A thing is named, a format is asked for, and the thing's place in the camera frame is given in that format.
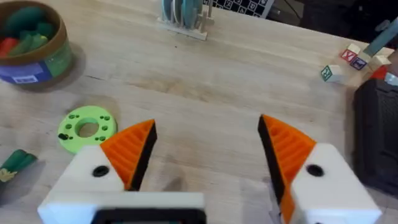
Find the black device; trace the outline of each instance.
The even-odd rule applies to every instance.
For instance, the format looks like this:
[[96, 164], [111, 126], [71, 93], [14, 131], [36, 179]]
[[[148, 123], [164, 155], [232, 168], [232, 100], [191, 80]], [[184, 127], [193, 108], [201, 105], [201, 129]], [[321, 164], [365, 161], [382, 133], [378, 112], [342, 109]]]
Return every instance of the black device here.
[[354, 95], [354, 171], [366, 185], [398, 195], [398, 86], [370, 79]]

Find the wooden table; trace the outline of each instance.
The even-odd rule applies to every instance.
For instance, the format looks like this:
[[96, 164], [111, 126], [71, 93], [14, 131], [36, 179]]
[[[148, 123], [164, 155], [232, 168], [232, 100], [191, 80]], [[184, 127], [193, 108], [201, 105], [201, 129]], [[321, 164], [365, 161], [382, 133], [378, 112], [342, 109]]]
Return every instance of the wooden table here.
[[0, 83], [0, 158], [21, 148], [40, 159], [3, 193], [1, 223], [41, 223], [36, 208], [73, 158], [58, 125], [79, 106], [106, 108], [119, 130], [154, 118], [159, 139], [141, 190], [203, 192], [209, 223], [270, 223], [261, 113], [352, 150], [359, 83], [320, 78], [350, 40], [215, 9], [202, 42], [158, 29], [154, 0], [43, 2], [64, 18], [76, 65], [49, 91]]

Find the green toy piece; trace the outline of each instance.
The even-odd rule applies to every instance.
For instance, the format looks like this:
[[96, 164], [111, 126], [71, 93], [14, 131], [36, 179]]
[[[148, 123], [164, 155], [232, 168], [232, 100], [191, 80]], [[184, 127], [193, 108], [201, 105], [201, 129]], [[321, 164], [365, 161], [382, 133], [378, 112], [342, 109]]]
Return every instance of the green toy piece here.
[[30, 45], [28, 52], [36, 50], [48, 42], [49, 40], [45, 36], [41, 34], [36, 34], [33, 36], [32, 45]]
[[17, 46], [15, 46], [11, 51], [8, 53], [9, 56], [20, 55], [29, 51], [30, 46], [33, 43], [33, 37], [31, 35], [26, 35], [23, 40], [19, 42]]
[[37, 24], [44, 19], [45, 12], [39, 7], [24, 7], [8, 17], [4, 23], [3, 33], [9, 37], [18, 37], [22, 30], [35, 30]]
[[36, 160], [37, 158], [34, 155], [22, 149], [14, 151], [0, 167], [0, 186], [13, 179], [18, 172], [24, 170]]
[[[80, 129], [88, 123], [98, 124], [97, 132], [87, 138], [80, 137]], [[83, 106], [63, 119], [58, 128], [58, 137], [66, 150], [77, 153], [83, 146], [101, 144], [116, 131], [116, 121], [105, 109], [99, 106]]]
[[40, 22], [37, 24], [35, 32], [50, 40], [55, 34], [55, 29], [54, 26], [48, 22]]
[[36, 31], [36, 30], [33, 30], [33, 31], [31, 31], [31, 30], [22, 30], [22, 31], [19, 32], [19, 39], [20, 39], [20, 40], [23, 40], [23, 39], [25, 39], [25, 37], [26, 37], [27, 35], [34, 36], [34, 35], [36, 35], [36, 34], [37, 34], [37, 31]]

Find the green ring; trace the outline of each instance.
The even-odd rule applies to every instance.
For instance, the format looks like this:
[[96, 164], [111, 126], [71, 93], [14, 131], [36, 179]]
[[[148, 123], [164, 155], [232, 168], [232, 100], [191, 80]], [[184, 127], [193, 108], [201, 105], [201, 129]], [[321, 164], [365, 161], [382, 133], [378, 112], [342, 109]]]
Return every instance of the green ring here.
[[[98, 130], [90, 137], [80, 137], [79, 130], [87, 123], [98, 124]], [[58, 134], [68, 136], [67, 140], [60, 139], [60, 144], [72, 153], [77, 153], [83, 146], [99, 145], [114, 135], [116, 131], [115, 119], [99, 106], [83, 106], [73, 110], [62, 120], [58, 128]]]

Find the toy block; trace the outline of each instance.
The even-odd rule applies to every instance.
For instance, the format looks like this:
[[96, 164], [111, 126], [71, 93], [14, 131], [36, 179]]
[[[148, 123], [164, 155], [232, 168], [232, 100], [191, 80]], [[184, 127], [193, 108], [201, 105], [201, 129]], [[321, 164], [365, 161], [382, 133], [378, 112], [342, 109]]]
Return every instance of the toy block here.
[[157, 139], [154, 120], [127, 128], [101, 144], [126, 190], [139, 190]]
[[371, 61], [371, 59], [371, 56], [361, 52], [356, 58], [354, 58], [350, 65], [357, 70], [362, 70], [362, 68], [364, 68]]
[[298, 129], [267, 115], [260, 116], [258, 131], [277, 202], [283, 219], [290, 223], [295, 210], [290, 186], [316, 142]]
[[361, 48], [358, 47], [355, 44], [350, 44], [346, 50], [340, 55], [340, 57], [344, 60], [346, 60], [347, 62], [352, 62], [352, 60], [354, 58], [356, 58], [356, 56], [358, 56], [358, 54], [360, 53]]
[[369, 67], [371, 68], [372, 71], [376, 71], [379, 69], [382, 65], [390, 65], [391, 62], [388, 60], [388, 58], [384, 55], [377, 55], [374, 56], [371, 61], [369, 62]]
[[343, 71], [339, 65], [327, 65], [321, 71], [321, 77], [325, 82], [339, 82], [343, 79]]

